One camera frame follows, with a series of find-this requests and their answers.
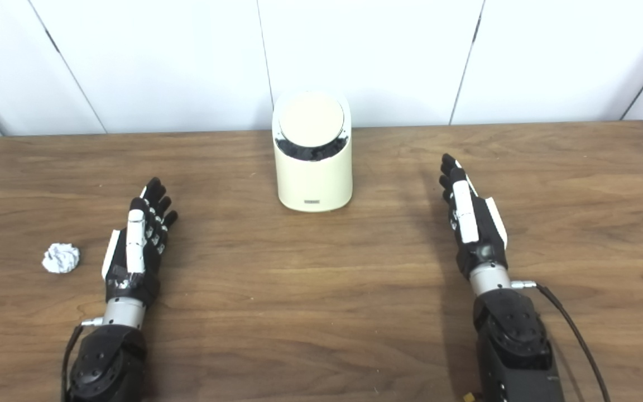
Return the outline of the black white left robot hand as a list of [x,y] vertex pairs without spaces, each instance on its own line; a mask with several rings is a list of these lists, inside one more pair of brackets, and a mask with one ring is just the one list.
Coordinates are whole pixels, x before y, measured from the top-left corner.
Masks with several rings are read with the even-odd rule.
[[127,224],[112,231],[102,264],[105,300],[132,298],[150,307],[159,295],[162,254],[178,218],[171,198],[154,176],[133,198]]

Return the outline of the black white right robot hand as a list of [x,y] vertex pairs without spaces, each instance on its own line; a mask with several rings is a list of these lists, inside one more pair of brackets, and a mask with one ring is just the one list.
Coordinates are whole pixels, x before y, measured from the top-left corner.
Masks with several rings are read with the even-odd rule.
[[448,219],[458,246],[456,262],[469,280],[482,265],[508,268],[507,230],[493,198],[482,198],[460,162],[442,156],[439,184],[448,204]]

